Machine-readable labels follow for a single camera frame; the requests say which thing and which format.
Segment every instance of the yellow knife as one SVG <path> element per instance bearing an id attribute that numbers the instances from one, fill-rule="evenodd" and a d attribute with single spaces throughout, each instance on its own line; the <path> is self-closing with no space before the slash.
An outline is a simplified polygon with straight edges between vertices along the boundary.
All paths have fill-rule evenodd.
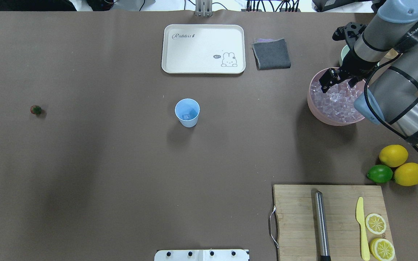
<path id="1" fill-rule="evenodd" d="M 369 243 L 365 232 L 364 199 L 360 196 L 356 205 L 356 220 L 360 225 L 360 256 L 365 261 L 370 260 Z"/>

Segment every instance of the cutting board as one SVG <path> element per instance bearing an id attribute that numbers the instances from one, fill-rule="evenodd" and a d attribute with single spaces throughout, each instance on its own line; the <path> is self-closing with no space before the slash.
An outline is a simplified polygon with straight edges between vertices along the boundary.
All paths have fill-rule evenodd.
<path id="1" fill-rule="evenodd" d="M 380 186 L 354 185 L 274 185 L 279 261 L 317 261 L 318 237 L 312 212 L 312 190 L 323 193 L 330 256 L 333 261 L 361 261 L 360 228 L 356 221 L 356 203 L 364 198 L 364 215 L 377 213 L 386 221 L 386 231 L 370 242 L 386 238 L 393 243 L 385 202 Z M 372 254 L 370 260 L 376 261 Z"/>

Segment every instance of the lemon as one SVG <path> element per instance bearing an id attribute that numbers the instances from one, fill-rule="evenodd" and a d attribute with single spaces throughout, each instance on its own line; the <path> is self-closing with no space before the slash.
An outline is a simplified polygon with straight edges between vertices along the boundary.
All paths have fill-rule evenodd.
<path id="1" fill-rule="evenodd" d="M 395 144 L 384 147 L 378 158 L 388 167 L 398 167 L 406 162 L 408 156 L 409 154 L 405 147 Z"/>
<path id="2" fill-rule="evenodd" d="M 418 184 L 418 164 L 409 162 L 401 165 L 394 171 L 394 181 L 402 186 Z"/>
<path id="3" fill-rule="evenodd" d="M 372 213 L 365 218 L 365 226 L 370 232 L 381 235 L 386 230 L 386 221 L 381 215 Z"/>
<path id="4" fill-rule="evenodd" d="M 394 246 L 385 238 L 376 238 L 370 243 L 370 252 L 379 261 L 391 261 L 394 259 Z"/>

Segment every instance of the gray towel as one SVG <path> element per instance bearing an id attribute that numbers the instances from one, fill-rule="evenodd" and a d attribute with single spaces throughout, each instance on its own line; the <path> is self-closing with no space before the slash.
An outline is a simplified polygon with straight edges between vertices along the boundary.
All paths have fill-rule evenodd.
<path id="1" fill-rule="evenodd" d="M 285 38 L 252 43 L 259 70 L 284 69 L 291 67 Z"/>

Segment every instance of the brown table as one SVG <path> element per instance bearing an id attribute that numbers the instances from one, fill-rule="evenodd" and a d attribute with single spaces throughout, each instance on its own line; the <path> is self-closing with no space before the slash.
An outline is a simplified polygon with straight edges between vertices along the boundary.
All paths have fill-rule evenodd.
<path id="1" fill-rule="evenodd" d="M 369 121 L 322 124 L 306 92 L 338 64 L 333 31 L 370 14 L 0 13 L 0 260 L 153 260 L 158 249 L 245 248 L 275 260 L 273 184 L 372 184 L 403 144 Z M 169 75 L 164 28 L 238 24 L 241 75 Z M 258 71 L 250 43 L 285 37 L 292 67 Z M 187 129 L 182 98 L 201 106 Z M 46 114 L 30 114 L 38 104 Z M 418 186 L 383 185 L 398 258 L 418 260 Z"/>

